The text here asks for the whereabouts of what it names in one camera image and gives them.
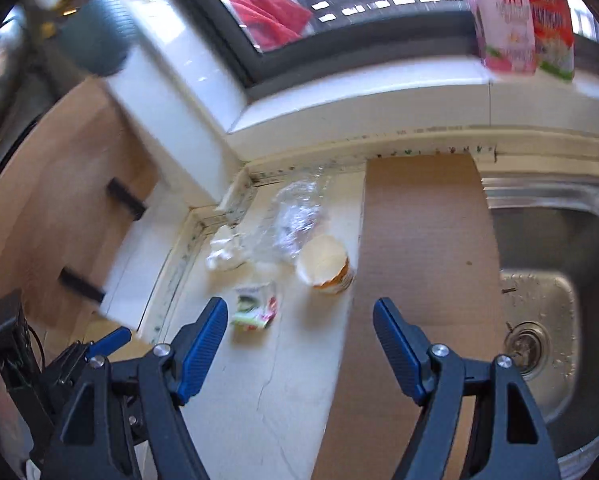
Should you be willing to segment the small green white carton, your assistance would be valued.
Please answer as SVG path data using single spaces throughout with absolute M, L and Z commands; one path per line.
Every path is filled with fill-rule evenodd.
M 231 324 L 241 330 L 265 330 L 278 313 L 275 282 L 237 287 Z

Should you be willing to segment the white tissue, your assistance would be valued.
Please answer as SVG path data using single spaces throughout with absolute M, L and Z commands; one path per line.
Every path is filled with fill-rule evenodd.
M 220 226 L 209 243 L 210 253 L 206 258 L 209 271 L 223 272 L 238 268 L 246 261 L 241 236 L 232 226 Z

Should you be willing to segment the clear plastic food container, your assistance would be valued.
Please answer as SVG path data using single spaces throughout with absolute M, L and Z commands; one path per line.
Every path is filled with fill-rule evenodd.
M 325 217 L 325 192 L 330 178 L 324 168 L 303 172 L 272 197 L 264 218 L 247 239 L 249 255 L 263 263 L 292 266 Z

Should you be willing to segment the brown cardboard sheet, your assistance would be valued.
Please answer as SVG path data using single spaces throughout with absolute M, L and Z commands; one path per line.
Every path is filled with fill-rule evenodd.
M 392 478 L 412 436 L 420 409 L 373 327 L 383 297 L 459 356 L 491 361 L 502 351 L 498 245 L 471 156 L 368 162 L 353 304 L 313 478 Z

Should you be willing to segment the wooden cutting board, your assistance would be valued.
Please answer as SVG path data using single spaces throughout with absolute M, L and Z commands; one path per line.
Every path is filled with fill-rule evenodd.
M 49 330 L 69 335 L 93 309 L 60 271 L 103 286 L 132 225 L 107 193 L 112 179 L 144 200 L 158 172 L 94 78 L 42 117 L 0 175 L 0 298 L 21 289 L 27 318 Z

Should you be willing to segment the stainless steel sink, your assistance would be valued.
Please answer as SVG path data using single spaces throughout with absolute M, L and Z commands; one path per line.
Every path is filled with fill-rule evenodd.
M 500 258 L 505 352 L 564 478 L 599 456 L 599 179 L 483 181 Z

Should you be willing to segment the teal cylindrical container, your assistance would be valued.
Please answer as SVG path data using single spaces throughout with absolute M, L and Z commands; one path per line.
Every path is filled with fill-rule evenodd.
M 124 1 L 89 0 L 60 25 L 56 39 L 82 70 L 107 77 L 124 67 L 136 36 L 136 24 Z

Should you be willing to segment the red cloth outside window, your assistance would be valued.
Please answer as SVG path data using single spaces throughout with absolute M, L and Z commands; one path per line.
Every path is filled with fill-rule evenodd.
M 311 12 L 294 0 L 229 0 L 255 46 L 276 50 L 303 38 Z

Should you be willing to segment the pink detergent pouch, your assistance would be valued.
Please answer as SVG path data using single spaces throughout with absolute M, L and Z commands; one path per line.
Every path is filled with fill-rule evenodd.
M 535 34 L 529 0 L 467 0 L 479 53 L 490 70 L 533 74 Z

